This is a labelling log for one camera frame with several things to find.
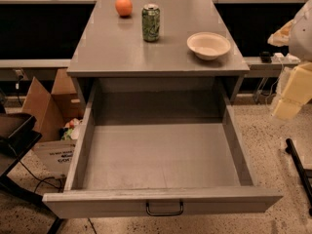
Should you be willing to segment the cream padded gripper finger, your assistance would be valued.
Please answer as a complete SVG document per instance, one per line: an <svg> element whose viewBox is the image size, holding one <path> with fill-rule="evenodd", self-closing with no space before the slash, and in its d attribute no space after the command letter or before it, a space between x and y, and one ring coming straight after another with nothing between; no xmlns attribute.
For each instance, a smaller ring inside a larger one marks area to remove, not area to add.
<svg viewBox="0 0 312 234"><path fill-rule="evenodd" d="M267 40L267 43L276 47L288 46L292 26L293 21L292 20L288 21L275 33L270 35L270 37Z"/></svg>

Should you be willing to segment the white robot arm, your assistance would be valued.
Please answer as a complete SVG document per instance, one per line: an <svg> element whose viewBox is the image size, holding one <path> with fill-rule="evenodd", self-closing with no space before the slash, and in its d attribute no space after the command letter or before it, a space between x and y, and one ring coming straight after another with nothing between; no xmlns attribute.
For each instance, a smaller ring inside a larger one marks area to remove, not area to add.
<svg viewBox="0 0 312 234"><path fill-rule="evenodd" d="M272 115L291 120L312 99L312 0L308 0L267 42L270 45L288 46L289 53L300 59L300 64L282 75L277 103Z"/></svg>

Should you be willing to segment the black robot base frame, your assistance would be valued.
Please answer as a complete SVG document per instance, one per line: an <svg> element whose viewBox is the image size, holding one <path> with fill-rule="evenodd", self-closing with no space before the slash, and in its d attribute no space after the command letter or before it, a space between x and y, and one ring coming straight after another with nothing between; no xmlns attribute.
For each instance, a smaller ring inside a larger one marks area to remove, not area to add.
<svg viewBox="0 0 312 234"><path fill-rule="evenodd" d="M20 187L8 177L13 167L40 140L42 135L34 131L35 123L36 118L27 113L0 114L0 191L49 211L41 195Z"/></svg>

